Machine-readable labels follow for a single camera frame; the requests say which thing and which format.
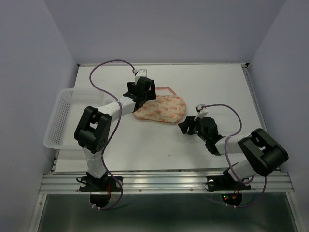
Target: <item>white basket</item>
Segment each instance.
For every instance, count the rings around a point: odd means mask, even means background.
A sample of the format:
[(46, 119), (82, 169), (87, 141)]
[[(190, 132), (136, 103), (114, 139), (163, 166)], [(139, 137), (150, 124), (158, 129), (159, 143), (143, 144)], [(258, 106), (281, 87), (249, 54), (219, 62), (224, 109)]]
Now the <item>white basket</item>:
[(105, 94), (89, 88), (62, 90), (55, 102), (43, 144), (45, 147), (65, 150), (80, 150), (74, 132), (88, 106), (100, 107), (105, 103)]

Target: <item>light gray wall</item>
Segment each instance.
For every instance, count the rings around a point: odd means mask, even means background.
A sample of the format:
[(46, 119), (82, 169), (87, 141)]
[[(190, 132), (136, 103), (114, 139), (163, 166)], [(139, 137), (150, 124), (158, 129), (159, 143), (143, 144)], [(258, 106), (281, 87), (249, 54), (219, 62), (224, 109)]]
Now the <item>light gray wall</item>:
[(287, 150), (298, 202), (309, 228), (309, 1), (287, 0), (249, 72), (269, 133)]
[(26, 231), (53, 151), (42, 138), (57, 93), (77, 66), (43, 0), (0, 7), (0, 230)]
[(45, 0), (78, 63), (249, 62), (284, 0)]

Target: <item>white cable clip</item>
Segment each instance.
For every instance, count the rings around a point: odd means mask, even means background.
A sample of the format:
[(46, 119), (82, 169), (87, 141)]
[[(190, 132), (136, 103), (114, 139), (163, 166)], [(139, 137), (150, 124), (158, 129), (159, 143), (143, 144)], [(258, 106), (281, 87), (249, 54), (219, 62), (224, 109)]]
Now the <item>white cable clip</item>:
[(203, 106), (205, 105), (198, 105), (197, 107), (195, 107), (195, 109), (197, 110), (197, 115), (194, 118), (194, 121), (197, 120), (197, 118), (203, 118), (208, 114), (208, 109), (204, 108)]

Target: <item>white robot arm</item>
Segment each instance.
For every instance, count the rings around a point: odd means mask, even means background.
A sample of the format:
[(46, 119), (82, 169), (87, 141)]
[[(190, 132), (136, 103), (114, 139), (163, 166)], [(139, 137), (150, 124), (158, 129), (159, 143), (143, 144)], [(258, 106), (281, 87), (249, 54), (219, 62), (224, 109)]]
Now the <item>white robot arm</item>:
[(108, 105), (94, 108), (85, 108), (84, 113), (74, 133), (74, 138), (82, 147), (87, 160), (87, 179), (91, 183), (100, 183), (100, 179), (106, 173), (101, 156), (109, 138), (111, 124), (121, 114), (126, 115), (141, 108), (147, 100), (156, 98), (155, 82), (147, 78), (145, 69), (138, 70), (135, 82), (127, 84), (128, 92)]
[(263, 129), (256, 129), (248, 136), (226, 138), (219, 134), (214, 119), (205, 117), (207, 111), (196, 107), (197, 116), (187, 116), (184, 122), (178, 124), (183, 134), (196, 134), (204, 142), (208, 151), (214, 155), (227, 153), (243, 153), (246, 160), (236, 163), (232, 168), (223, 172), (222, 176), (208, 176), (213, 183), (208, 191), (234, 190), (242, 185), (243, 190), (248, 188), (242, 181), (254, 175), (268, 176), (280, 165), (288, 160), (287, 152)]

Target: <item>white table surface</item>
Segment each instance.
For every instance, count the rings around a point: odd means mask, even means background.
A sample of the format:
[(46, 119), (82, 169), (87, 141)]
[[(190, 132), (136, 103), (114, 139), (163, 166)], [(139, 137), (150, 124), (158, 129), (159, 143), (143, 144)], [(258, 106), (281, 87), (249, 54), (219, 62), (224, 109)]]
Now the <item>white table surface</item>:
[[(148, 77), (154, 79), (157, 87), (168, 86), (181, 96), (187, 106), (187, 115), (196, 115), (198, 104), (224, 103), (239, 113), (243, 122), (241, 134), (248, 135), (261, 127), (240, 64), (139, 65), (135, 68), (146, 68)], [(79, 68), (75, 87), (92, 88), (89, 82), (92, 69)], [(129, 66), (113, 65), (98, 68), (93, 80), (99, 87), (121, 97), (127, 91), (126, 83), (134, 81), (134, 76)], [(232, 111), (225, 107), (209, 110), (208, 116), (215, 119), (221, 135), (238, 130), (239, 122)], [(177, 124), (137, 120), (133, 115), (121, 119), (104, 158), (112, 171), (217, 169), (228, 166), (225, 156), (212, 155), (200, 138), (183, 135)], [(232, 163), (245, 159), (243, 154), (232, 154), (230, 158)], [(56, 172), (86, 170), (82, 151), (60, 150)]]

